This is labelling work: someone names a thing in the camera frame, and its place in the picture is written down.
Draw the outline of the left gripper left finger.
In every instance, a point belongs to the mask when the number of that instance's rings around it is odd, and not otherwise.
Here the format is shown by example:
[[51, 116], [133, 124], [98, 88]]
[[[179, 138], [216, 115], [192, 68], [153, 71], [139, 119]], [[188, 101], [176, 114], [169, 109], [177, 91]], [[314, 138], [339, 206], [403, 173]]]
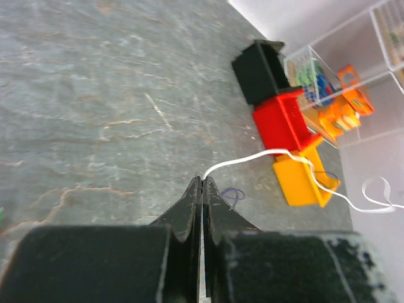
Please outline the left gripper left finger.
[[199, 177], [148, 225], [47, 225], [27, 233], [1, 280], [2, 302], [197, 302]]

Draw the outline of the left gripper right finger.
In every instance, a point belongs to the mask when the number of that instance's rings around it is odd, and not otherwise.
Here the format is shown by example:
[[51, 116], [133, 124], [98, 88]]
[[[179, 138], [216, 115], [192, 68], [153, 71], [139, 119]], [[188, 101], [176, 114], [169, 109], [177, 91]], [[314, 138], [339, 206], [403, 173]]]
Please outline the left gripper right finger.
[[347, 231], [263, 231], [202, 183], [206, 295], [212, 302], [396, 302], [380, 257]]

